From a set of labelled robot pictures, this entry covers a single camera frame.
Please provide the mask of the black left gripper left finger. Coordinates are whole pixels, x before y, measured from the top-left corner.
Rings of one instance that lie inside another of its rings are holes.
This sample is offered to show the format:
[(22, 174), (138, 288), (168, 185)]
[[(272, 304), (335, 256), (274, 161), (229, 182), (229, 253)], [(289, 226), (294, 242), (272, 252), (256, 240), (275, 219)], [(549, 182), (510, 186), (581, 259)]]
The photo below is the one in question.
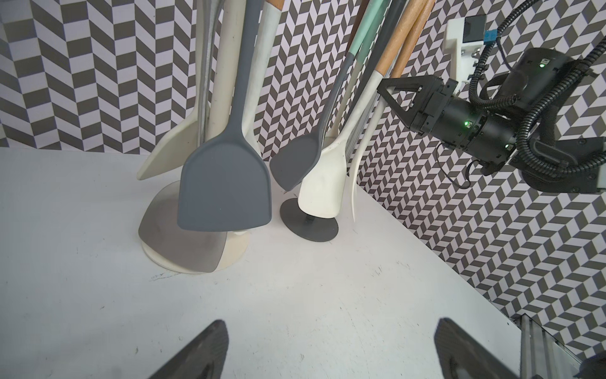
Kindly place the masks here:
[(224, 320), (215, 320), (173, 358), (159, 368), (153, 378), (221, 378), (229, 347)]

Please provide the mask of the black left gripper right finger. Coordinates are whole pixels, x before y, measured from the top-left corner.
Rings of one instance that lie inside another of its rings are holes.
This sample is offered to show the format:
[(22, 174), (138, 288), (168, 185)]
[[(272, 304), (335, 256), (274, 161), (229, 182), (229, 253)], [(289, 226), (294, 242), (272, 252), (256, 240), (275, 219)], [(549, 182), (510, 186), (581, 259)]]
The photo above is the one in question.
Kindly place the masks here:
[(444, 378), (518, 378), (449, 318), (439, 320), (434, 342)]

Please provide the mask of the dark grey utensil rack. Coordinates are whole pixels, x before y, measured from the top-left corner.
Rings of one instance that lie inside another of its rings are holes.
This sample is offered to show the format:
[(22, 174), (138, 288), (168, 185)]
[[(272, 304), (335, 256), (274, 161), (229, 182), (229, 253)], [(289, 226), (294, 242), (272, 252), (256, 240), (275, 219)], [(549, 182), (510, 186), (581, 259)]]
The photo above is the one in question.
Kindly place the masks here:
[[(383, 22), (388, 22), (388, 25), (383, 29), (383, 36), (379, 39), (383, 42), (388, 42), (395, 24), (399, 21), (402, 14), (402, 10), (405, 7), (404, 1), (389, 1), (389, 5), (385, 11)], [(326, 132), (334, 123), (336, 119), (339, 106), (342, 98), (346, 92), (348, 81), (352, 74), (356, 64), (356, 58), (353, 64), (347, 71), (345, 81), (342, 83), (342, 87), (339, 90), (339, 94), (336, 98), (335, 105), (329, 118)], [(280, 217), (282, 222), (290, 229), (295, 235), (309, 241), (322, 243), (332, 240), (339, 232), (339, 224), (336, 220), (336, 216), (330, 219), (324, 219), (320, 217), (311, 216), (304, 213), (298, 206), (298, 197), (286, 200), (280, 208)]]

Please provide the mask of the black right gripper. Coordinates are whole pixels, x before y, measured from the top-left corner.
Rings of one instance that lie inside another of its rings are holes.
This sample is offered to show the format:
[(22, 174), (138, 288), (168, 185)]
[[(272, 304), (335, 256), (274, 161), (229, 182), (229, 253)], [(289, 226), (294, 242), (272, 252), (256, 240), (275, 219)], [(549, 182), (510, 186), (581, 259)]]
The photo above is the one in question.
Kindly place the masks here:
[[(454, 86), (433, 75), (388, 78), (378, 93), (404, 126), (478, 159), (481, 173), (492, 175), (513, 153), (515, 122), (454, 96)], [(399, 93), (415, 94), (407, 109), (396, 99)]]

